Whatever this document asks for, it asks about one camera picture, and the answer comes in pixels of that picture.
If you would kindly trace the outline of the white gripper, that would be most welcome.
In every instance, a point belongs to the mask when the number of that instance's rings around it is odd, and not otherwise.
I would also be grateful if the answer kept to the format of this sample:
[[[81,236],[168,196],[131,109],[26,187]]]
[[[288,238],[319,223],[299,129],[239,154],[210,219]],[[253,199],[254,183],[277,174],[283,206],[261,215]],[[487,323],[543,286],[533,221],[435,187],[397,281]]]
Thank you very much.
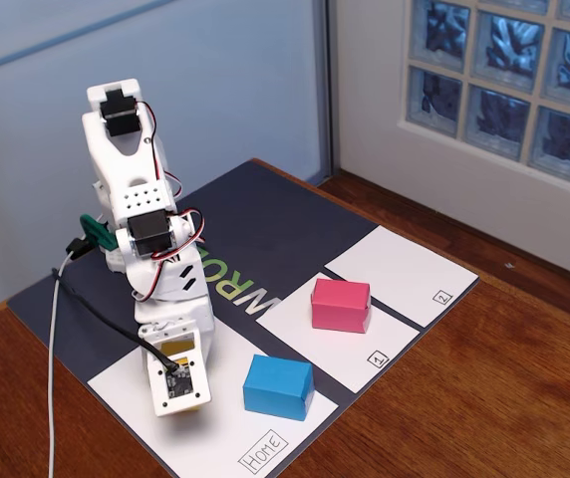
[[[204,366],[214,339],[214,316],[208,296],[179,302],[149,299],[135,301],[138,336],[158,349],[171,339],[187,333],[198,333]]]

